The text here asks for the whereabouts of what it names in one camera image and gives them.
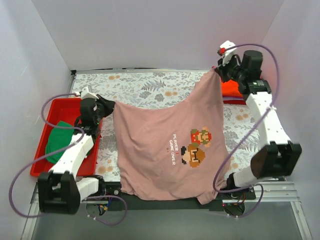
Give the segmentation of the pink printed t-shirt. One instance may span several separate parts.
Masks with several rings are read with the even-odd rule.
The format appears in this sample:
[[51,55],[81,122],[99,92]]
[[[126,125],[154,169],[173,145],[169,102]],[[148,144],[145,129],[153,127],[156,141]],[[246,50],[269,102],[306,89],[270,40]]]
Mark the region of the pink printed t-shirt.
[[224,103],[214,70],[168,108],[116,102],[113,125],[122,192],[146,201],[196,198],[204,205],[225,186]]

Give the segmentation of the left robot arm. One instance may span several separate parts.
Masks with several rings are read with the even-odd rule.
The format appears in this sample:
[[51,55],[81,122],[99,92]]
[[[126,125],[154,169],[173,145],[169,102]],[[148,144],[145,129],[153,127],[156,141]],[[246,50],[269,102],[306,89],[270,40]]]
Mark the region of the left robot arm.
[[76,180],[82,162],[100,137],[101,120],[111,115],[115,102],[100,95],[85,93],[80,96],[80,115],[71,127],[72,137],[62,149],[62,156],[38,179],[38,201],[42,213],[74,215],[81,201],[92,196],[101,200],[106,196],[106,187],[100,176],[85,176]]

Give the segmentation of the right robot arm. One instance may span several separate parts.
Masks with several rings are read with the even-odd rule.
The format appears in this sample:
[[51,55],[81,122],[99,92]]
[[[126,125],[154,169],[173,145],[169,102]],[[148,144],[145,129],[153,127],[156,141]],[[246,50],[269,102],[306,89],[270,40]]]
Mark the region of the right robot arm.
[[235,49],[221,48],[215,71],[223,82],[232,80],[238,84],[245,104],[251,110],[255,125],[251,129],[259,133],[259,151],[251,158],[250,165],[239,172],[231,173],[221,193],[237,199],[253,185],[272,178],[290,176],[302,153],[299,143],[294,143],[286,134],[277,110],[276,96],[272,94],[267,80],[261,77],[263,54],[246,50],[240,58]]

